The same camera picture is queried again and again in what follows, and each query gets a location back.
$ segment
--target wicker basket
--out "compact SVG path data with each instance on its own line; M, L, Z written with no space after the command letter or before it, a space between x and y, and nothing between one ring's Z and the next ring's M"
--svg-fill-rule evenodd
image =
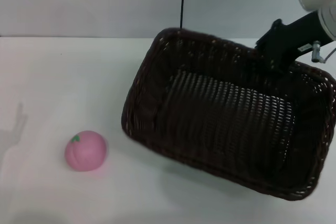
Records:
M286 200L315 189L335 126L336 81L298 62L278 76L255 49L187 30L158 34L129 91L126 134L149 149Z

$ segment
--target green leaf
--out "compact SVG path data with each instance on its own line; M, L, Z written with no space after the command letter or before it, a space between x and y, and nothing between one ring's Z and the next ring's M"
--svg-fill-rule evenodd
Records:
M76 135L76 136L74 136L72 139L71 139L71 142L72 143L74 143L74 142L79 142L79 136L78 135Z

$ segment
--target table surface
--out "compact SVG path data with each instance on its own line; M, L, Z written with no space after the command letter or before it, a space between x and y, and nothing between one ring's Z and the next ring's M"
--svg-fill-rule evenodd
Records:
M235 39L253 46L255 39ZM336 147L306 200L288 202L160 157L120 116L151 39L0 38L1 224L317 224L336 219ZM335 44L322 49L325 56ZM310 56L300 58L310 64ZM316 65L336 77L336 55ZM77 132L109 143L96 171L72 171Z

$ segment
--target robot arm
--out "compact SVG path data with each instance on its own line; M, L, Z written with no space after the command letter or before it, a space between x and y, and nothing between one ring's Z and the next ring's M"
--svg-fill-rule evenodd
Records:
M325 61L320 47L336 40L336 0L299 0L311 13L284 25L276 20L271 29L257 41L256 49L265 59L266 70L285 72L298 57L312 51L312 61Z

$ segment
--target dark brown basket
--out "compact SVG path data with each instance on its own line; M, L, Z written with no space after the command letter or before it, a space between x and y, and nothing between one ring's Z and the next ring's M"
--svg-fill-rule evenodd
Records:
M263 194L315 189L335 127L336 81L295 62L283 76L251 67L256 50L187 30L159 33L129 91L129 137Z

